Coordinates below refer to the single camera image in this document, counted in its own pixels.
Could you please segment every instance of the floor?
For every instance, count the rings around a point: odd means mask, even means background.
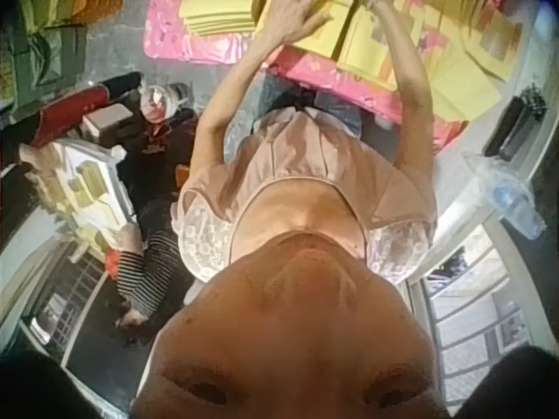
[[[190,86],[192,106],[204,109],[218,83],[228,71],[227,65],[199,65],[189,62],[146,57],[143,53],[143,31],[149,0],[124,0],[120,13],[88,28],[86,70],[82,86],[126,72],[140,71],[148,83],[181,82]],[[265,74],[259,73],[232,122],[225,142],[225,157],[234,155],[234,144],[250,133],[257,116]],[[387,159],[396,155],[399,134],[396,129],[384,131],[370,113],[363,115],[363,139]]]

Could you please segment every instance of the red object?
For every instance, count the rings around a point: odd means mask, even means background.
[[[103,85],[90,87],[51,103],[40,111],[40,122],[31,145],[41,148],[80,124],[87,113],[108,103],[109,92]]]
[[[120,257],[121,253],[119,251],[110,250],[105,254],[105,270],[115,282],[118,280]]]

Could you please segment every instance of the black object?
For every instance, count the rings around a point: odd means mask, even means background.
[[[456,419],[559,417],[559,360],[536,347],[514,350],[496,364]]]
[[[38,352],[0,358],[0,377],[4,417],[100,419],[58,364]]]
[[[484,150],[485,157],[498,155],[503,161],[513,160],[532,129],[543,121],[548,108],[538,87],[532,85],[515,96],[500,119]]]
[[[483,152],[485,157],[494,157],[499,153],[500,148],[507,140],[508,136],[513,132],[513,129],[525,108],[526,106],[521,98],[518,96],[513,97],[511,102],[508,104],[505,113],[500,117],[499,125],[493,133],[491,140],[489,140],[486,145]]]

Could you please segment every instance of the clear plastic bottle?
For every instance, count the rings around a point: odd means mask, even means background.
[[[491,194],[493,206],[529,240],[537,239],[545,229],[545,222],[535,211],[530,198],[515,182],[503,179]]]

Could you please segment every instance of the striped shirt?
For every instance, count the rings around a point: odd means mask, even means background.
[[[181,263],[176,236],[157,231],[148,238],[143,256],[121,252],[118,292],[133,309],[149,318],[163,302],[169,282]]]

